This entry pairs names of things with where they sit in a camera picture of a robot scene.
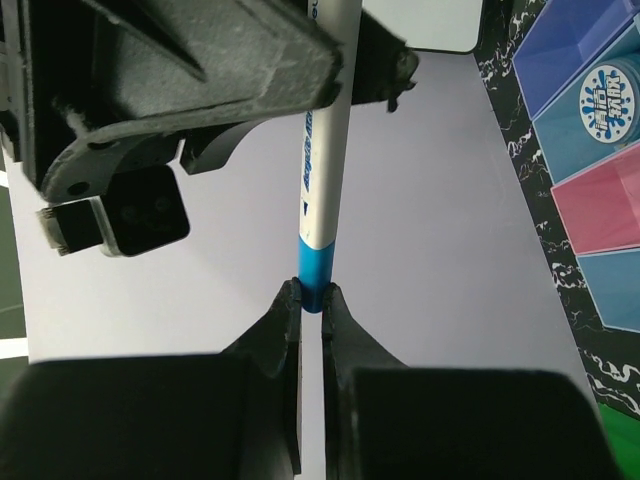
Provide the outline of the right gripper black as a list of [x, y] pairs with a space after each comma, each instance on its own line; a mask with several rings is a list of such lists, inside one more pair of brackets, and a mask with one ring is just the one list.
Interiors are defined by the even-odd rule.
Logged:
[[342, 64], [289, 1], [5, 1], [1, 124], [43, 198], [87, 198], [223, 168], [250, 120], [331, 105]]

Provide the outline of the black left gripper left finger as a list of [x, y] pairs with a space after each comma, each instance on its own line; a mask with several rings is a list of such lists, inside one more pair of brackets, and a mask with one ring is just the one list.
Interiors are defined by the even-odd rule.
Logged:
[[1, 407], [5, 479], [291, 479], [301, 287], [218, 353], [29, 365]]

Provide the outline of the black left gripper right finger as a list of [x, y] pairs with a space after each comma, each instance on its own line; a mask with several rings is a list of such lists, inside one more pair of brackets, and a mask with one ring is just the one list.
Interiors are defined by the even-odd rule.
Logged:
[[410, 367], [352, 316], [322, 311], [330, 479], [619, 479], [600, 422], [566, 376]]

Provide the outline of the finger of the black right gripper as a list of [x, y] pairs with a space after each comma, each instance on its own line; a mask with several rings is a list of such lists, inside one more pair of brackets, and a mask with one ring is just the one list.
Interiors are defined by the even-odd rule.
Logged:
[[362, 11], [357, 46], [351, 104], [384, 102], [387, 111], [398, 108], [399, 97], [412, 90], [418, 55], [379, 23]]

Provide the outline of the white marker blue cap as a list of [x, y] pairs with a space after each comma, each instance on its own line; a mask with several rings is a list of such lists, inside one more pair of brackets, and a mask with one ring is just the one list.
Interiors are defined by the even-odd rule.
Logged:
[[331, 281], [362, 3], [310, 1], [308, 15], [336, 38], [344, 66], [334, 103], [306, 113], [301, 172], [298, 279], [304, 310], [322, 310]]

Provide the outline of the purple drawer box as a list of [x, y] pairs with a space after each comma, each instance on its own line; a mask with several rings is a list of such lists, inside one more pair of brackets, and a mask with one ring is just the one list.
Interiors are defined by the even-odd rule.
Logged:
[[637, 1], [547, 1], [513, 57], [529, 117], [536, 118], [638, 13]]

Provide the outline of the light blue drawer box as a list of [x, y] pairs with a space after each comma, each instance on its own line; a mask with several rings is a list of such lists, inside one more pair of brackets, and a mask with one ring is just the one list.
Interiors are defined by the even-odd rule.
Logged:
[[634, 23], [534, 119], [557, 184], [639, 139], [639, 25]]

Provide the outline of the blue cleaning gel jar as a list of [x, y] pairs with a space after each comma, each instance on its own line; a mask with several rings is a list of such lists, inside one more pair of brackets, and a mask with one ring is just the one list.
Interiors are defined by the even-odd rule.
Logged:
[[639, 138], [639, 53], [600, 62], [581, 86], [580, 118], [588, 134], [607, 145]]

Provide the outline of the pink drawer box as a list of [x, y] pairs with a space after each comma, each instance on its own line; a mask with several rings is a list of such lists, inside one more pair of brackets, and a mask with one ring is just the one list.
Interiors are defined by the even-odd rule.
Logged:
[[568, 177], [551, 193], [575, 254], [639, 246], [638, 144]]

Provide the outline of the sky blue drawer box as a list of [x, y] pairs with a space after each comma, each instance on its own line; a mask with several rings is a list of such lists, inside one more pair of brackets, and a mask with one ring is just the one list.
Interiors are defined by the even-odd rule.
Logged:
[[639, 332], [639, 249], [577, 257], [604, 327]]

